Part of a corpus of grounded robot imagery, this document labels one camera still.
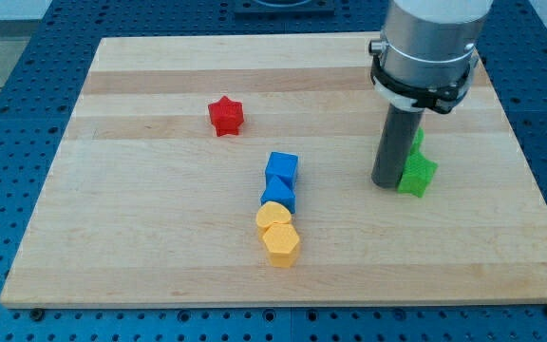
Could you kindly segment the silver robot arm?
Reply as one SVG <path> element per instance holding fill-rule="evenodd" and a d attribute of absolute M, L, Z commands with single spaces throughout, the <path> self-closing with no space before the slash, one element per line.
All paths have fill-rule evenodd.
<path fill-rule="evenodd" d="M 376 91 L 406 112 L 450 113 L 472 85 L 491 7 L 491 0 L 391 0 L 380 37 L 368 44 Z"/>

